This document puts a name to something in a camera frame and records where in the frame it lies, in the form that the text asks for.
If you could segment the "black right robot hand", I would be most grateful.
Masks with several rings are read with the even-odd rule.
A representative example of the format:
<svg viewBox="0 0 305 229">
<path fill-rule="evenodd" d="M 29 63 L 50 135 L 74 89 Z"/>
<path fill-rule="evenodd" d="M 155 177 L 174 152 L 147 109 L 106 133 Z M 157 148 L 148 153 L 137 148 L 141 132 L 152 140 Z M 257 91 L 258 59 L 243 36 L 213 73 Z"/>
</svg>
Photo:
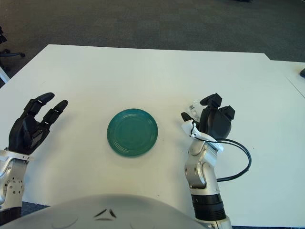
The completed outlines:
<svg viewBox="0 0 305 229">
<path fill-rule="evenodd" d="M 221 107 L 221 103 L 222 97 L 214 93 L 199 102 L 203 106 L 199 121 L 186 112 L 181 113 L 182 119 L 193 121 L 201 133 L 207 134 L 217 141 L 226 139 L 231 131 L 231 121 L 234 119 L 235 110 L 229 105 Z"/>
</svg>

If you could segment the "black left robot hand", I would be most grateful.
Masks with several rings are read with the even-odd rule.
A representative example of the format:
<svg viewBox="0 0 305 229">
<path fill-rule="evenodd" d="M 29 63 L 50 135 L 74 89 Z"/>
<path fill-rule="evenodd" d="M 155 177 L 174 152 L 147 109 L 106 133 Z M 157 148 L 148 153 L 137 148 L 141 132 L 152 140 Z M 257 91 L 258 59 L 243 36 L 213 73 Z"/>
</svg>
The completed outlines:
<svg viewBox="0 0 305 229">
<path fill-rule="evenodd" d="M 51 125 L 68 105 L 67 100 L 62 100 L 46 113 L 41 122 L 38 122 L 35 116 L 53 98 L 54 93 L 49 92 L 29 100 L 10 130 L 9 151 L 30 155 L 41 145 L 50 133 Z"/>
</svg>

